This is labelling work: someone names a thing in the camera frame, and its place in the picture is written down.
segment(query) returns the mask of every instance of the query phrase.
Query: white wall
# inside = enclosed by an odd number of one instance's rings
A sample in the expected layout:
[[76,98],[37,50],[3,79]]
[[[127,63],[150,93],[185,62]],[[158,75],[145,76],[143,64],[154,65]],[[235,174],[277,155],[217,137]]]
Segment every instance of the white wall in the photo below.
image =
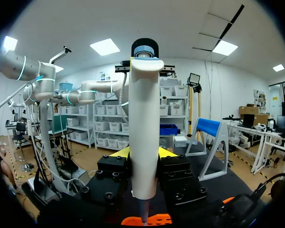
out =
[[[222,64],[211,64],[207,62],[207,72],[205,62],[193,59],[166,58],[163,59],[167,65],[175,65],[177,78],[186,84],[190,73],[200,75],[201,93],[201,116],[209,118],[210,113],[210,91],[209,80],[212,81],[211,89],[211,119],[221,120],[233,114],[239,117],[238,107],[254,103],[253,90],[263,91],[269,98],[268,81],[263,80],[251,73],[225,66]],[[61,82],[73,83],[73,88],[78,88],[85,80],[100,80],[99,72],[110,73],[111,79],[122,79],[123,74],[115,74],[114,66],[119,63],[99,66],[87,69],[76,74],[56,79],[56,88]],[[270,111],[270,104],[266,104],[266,111]],[[198,116],[198,95],[193,96],[193,122]]]
[[[27,82],[8,79],[2,73],[0,73],[0,103],[25,83]],[[18,103],[19,93],[16,94],[13,99],[15,103]],[[7,120],[13,121],[14,115],[9,109],[8,104],[5,104],[2,108],[0,108],[0,135],[7,135],[7,131],[5,129],[5,122]]]

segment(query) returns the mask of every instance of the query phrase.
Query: white desk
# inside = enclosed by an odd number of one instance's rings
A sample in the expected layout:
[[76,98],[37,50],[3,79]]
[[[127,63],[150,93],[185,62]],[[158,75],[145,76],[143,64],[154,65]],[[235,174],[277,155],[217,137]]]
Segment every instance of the white desk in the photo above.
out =
[[257,166],[257,163],[258,163],[258,160],[259,160],[259,157],[260,157],[260,154],[261,154],[261,151],[262,151],[262,147],[263,147],[263,142],[264,142],[264,136],[265,136],[265,132],[262,132],[261,130],[257,130],[257,129],[251,129],[251,128],[245,128],[245,127],[240,127],[238,126],[239,123],[238,122],[235,122],[235,121],[232,121],[229,125],[228,125],[228,132],[230,132],[231,134],[231,131],[233,129],[235,130],[239,130],[239,131],[242,131],[242,132],[246,132],[246,133],[249,133],[249,134],[255,134],[255,135],[259,135],[261,136],[261,140],[260,140],[260,144],[258,146],[258,150],[257,150],[257,154],[255,153],[252,153],[251,151],[243,148],[243,147],[240,147],[236,144],[233,144],[230,142],[231,145],[235,146],[236,148],[238,148],[239,150],[241,151],[244,151],[246,152],[247,154],[255,157],[255,162],[253,163],[253,166],[252,166],[252,169],[251,169],[251,172],[254,172],[254,170],[256,169],[256,166]]
[[285,140],[285,138],[282,138],[281,136],[279,136],[279,134],[280,133],[276,133],[276,132],[266,132],[264,146],[263,146],[262,152],[259,156],[258,163],[257,163],[256,168],[254,170],[254,174],[256,174],[258,171],[260,171],[262,168],[265,167],[266,162],[264,163],[264,159],[266,159],[266,161],[267,161],[269,154],[270,154],[270,149],[268,148],[268,146],[271,146],[271,147],[273,146],[273,147],[276,147],[278,149],[285,150],[285,147],[276,145],[272,142],[273,138],[278,139],[278,140]]

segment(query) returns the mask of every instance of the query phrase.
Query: ceiling light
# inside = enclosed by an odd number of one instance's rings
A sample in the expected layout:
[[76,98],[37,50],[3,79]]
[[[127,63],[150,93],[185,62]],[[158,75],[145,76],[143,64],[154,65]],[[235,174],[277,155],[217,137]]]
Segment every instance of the ceiling light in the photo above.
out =
[[277,65],[277,66],[273,67],[273,69],[274,69],[276,72],[278,72],[278,71],[280,71],[280,70],[284,70],[284,67],[283,67],[282,64],[280,64],[280,65]]
[[106,56],[115,52],[120,52],[119,48],[112,41],[112,39],[105,39],[90,45],[98,54]]
[[232,52],[234,52],[235,49],[237,49],[238,46],[234,44],[230,44],[226,41],[221,40],[216,47],[213,49],[212,52],[219,53],[225,56],[230,55]]
[[62,68],[62,67],[60,67],[60,66],[56,66],[56,65],[55,65],[55,69],[56,69],[56,73],[58,73],[59,71],[62,71],[62,70],[63,70],[63,68]]
[[8,50],[14,51],[16,48],[17,42],[18,42],[17,39],[6,36],[3,42],[3,46]]

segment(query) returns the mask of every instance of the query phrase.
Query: person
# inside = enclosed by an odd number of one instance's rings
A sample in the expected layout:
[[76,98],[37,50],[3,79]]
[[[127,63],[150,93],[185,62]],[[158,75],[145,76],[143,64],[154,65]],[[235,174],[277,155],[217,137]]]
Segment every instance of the person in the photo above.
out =
[[9,181],[11,182],[14,188],[14,189],[11,189],[14,194],[19,193],[19,194],[24,195],[24,192],[22,191],[22,189],[17,187],[13,173],[10,170],[9,165],[2,159],[1,156],[3,157],[6,156],[6,150],[4,148],[4,145],[2,145],[0,141],[0,174],[8,177]]

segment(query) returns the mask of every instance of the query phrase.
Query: ceiling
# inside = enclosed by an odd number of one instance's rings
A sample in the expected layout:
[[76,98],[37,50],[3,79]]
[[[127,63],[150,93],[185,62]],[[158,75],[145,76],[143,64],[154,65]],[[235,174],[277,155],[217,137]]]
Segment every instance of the ceiling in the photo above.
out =
[[[242,4],[223,37],[238,49],[228,57],[206,51],[215,47]],[[272,69],[285,67],[285,44],[252,0],[35,0],[8,35],[18,39],[17,53],[43,62],[63,46],[72,49],[56,62],[64,68],[57,77],[127,60],[132,43],[144,37],[157,41],[161,58],[212,60],[265,79],[285,74]],[[120,52],[100,56],[89,46],[108,38]]]

